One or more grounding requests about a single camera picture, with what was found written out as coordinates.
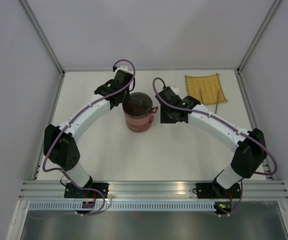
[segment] white table surface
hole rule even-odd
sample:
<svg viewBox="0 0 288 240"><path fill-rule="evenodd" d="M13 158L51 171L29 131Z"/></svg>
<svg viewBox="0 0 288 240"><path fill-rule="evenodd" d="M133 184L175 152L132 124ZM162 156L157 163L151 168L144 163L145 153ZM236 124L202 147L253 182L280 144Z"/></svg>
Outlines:
<svg viewBox="0 0 288 240"><path fill-rule="evenodd" d="M159 106L152 80L161 77L167 85L187 95L184 75L207 76L219 73L227 103L217 114L240 127L250 129L246 109L233 70L137 71L135 92L148 94ZM94 94L96 88L114 77L112 71L67 72L60 92L53 125L67 121ZM157 83L158 90L162 84ZM214 105L208 106L211 111ZM77 143L84 169L97 181L202 181L212 180L230 164L233 153L200 128L182 123L161 124L159 110L150 129L134 133L126 126L122 106L100 117ZM47 168L54 166L48 161ZM40 170L38 180L58 180L59 171ZM254 175L251 180L265 180Z"/></svg>

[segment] curved robot arm link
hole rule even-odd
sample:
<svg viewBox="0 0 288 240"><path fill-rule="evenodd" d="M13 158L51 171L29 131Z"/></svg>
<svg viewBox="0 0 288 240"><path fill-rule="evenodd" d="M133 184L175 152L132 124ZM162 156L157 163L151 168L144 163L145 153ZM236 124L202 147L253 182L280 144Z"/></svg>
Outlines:
<svg viewBox="0 0 288 240"><path fill-rule="evenodd" d="M63 122L59 126L48 125L44 134L44 154L48 152L51 144L65 126L69 126L67 130L61 135L59 141L52 150L49 159L59 167L61 167L67 175L78 186L84 187L92 183L92 178L84 170L79 163L80 153L77 148L77 142L86 130L102 115L109 112L113 107L117 107L123 101L129 99L129 88L125 91L103 99L96 104L92 103L104 96L107 96L124 86L126 86L132 79L133 74L127 71L126 66L121 66L115 70L116 75L107 83L101 85L95 91L95 94L81 109L90 105L71 125L69 121L75 117L80 110L74 114L68 121Z"/></svg>
<svg viewBox="0 0 288 240"><path fill-rule="evenodd" d="M247 129L235 126L211 112L197 99L191 96L181 99L177 93L178 89L176 87L168 86L159 92L159 97L168 104L183 110L166 106L156 96L161 105L161 123L174 124L185 122L198 126L216 137L234 153L232 162L215 177L213 190L220 195L241 179L249 179L265 160L267 154L258 145L239 135L216 119L223 120L225 123L234 126L238 132L251 136L266 146L263 132L257 128L248 131Z"/></svg>

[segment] black bracket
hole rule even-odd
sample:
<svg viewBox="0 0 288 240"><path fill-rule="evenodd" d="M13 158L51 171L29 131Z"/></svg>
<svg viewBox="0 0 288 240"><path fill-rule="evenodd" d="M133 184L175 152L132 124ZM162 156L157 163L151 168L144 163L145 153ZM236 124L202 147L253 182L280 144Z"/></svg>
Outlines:
<svg viewBox="0 0 288 240"><path fill-rule="evenodd" d="M230 189L225 189L221 194L218 194L213 190L213 184L211 182L201 182L196 184L195 194L198 199L230 199L230 194L233 199L239 199L241 190L239 184L235 183Z"/></svg>
<svg viewBox="0 0 288 240"><path fill-rule="evenodd" d="M91 184L86 184L84 188L94 188L96 190L99 190L104 196L105 198L107 198L108 195L108 183L105 182L94 182ZM80 190L78 188L76 188L73 184L71 183L67 183L66 184L66 188L65 188L65 194L64 194L64 198L65 199L92 199L94 198L94 193L95 193L95 197L96 199L103 199L103 197L95 191L90 191L90 190Z"/></svg>

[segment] metal frame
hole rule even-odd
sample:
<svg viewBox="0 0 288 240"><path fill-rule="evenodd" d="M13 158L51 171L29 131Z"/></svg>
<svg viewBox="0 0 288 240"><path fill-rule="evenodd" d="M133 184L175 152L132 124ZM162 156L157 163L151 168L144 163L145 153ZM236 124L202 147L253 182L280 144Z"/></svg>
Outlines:
<svg viewBox="0 0 288 240"><path fill-rule="evenodd" d="M41 39L44 44L45 50L53 60L56 68L61 74L61 80L59 83L59 87L57 90L57 94L54 100L54 105L52 111L50 113L49 122L52 121L57 101L59 98L63 78L65 71L61 67L52 47L50 46L43 30L41 29L36 17L33 14L29 4L26 0L18 0L26 15L29 18L33 28L35 29L37 35ZM258 127L258 122L256 120L256 116L254 110L252 108L249 95L247 93L247 88L245 85L245 81L242 75L242 70L245 67L249 57L251 56L253 50L255 49L257 43L265 32L267 25L271 21L273 15L276 10L280 6L282 0L274 0L271 5L264 21L262 22L260 28L258 29L254 39L252 40L245 56L243 57L239 67L235 69L236 78L240 87L240 91L243 97L243 101L246 107L247 115L252 128ZM179 68L172 69L163 69L163 70L182 70ZM36 167L36 171L34 173L33 179L38 174L38 168L40 161L42 160L42 151L40 151L40 155L38 156L38 164ZM265 162L263 164L265 172L271 172L271 168L269 162ZM114 203L172 203L172 204L202 204L204 203L204 199L197 199L196 195L194 195L191 190L195 187L194 181L109 181L109 194L108 200L113 201ZM245 180L244 182L244 196L242 201L278 201L280 206L281 217L285 223L285 227L288 233L288 192L286 186L283 181L278 181L274 177L269 177L266 181L250 181ZM21 232L24 226L26 214L29 207L37 206L33 205L36 203L46 204L46 203L80 203L80 200L74 199L64 199L64 187L60 185L57 181L25 181L22 185L21 192L19 195L19 202L16 206L16 210L9 228L9 232L7 235L7 239L20 239ZM209 199L212 203L215 201L226 201L226 199Z"/></svg>
<svg viewBox="0 0 288 240"><path fill-rule="evenodd" d="M105 181L109 183L107 199L113 201L161 201L161 202L204 202L192 193L196 183L211 181ZM288 192L283 181L243 181L242 201L287 201ZM65 187L58 181L25 181L21 187L19 200L68 201L64 198ZM227 199L208 199L226 202Z"/></svg>
<svg viewBox="0 0 288 240"><path fill-rule="evenodd" d="M61 76L64 75L64 70L62 68L62 66L60 65L52 47L50 46L45 33L43 32L42 28L40 27L37 18L35 17L31 7L29 6L28 2L26 0L18 0L19 4L21 5L21 7L23 8L25 14L27 15L32 27L34 28L34 30L37 33L37 36L40 38L40 40L42 41L46 52L48 53L50 59L54 62L57 70L59 71L59 73L61 74Z"/></svg>
<svg viewBox="0 0 288 240"><path fill-rule="evenodd" d="M260 25L254 39L252 40L249 48L247 49L247 52L246 52L245 56L243 57L243 60L241 61L239 67L237 68L238 72L240 72L244 69L250 55L252 54L253 50L255 49L257 43L259 42L260 38L262 37L263 33L265 32L268 24L270 23L271 19L273 18L274 14L276 13L276 10L278 9L278 7L282 3L282 1L283 0L274 0L273 4L271 5L270 9L268 10L268 12L264 18L264 21Z"/></svg>

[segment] dark liquid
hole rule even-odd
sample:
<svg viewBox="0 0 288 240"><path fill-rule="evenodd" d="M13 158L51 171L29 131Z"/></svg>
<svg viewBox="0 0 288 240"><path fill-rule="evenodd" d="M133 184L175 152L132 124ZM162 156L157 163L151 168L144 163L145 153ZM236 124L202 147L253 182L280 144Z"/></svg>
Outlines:
<svg viewBox="0 0 288 240"><path fill-rule="evenodd" d="M137 101L129 100L124 104L124 111L130 115L130 116L135 116L139 117L142 115L145 115L148 111L147 107L144 106L144 104L141 104Z"/></svg>

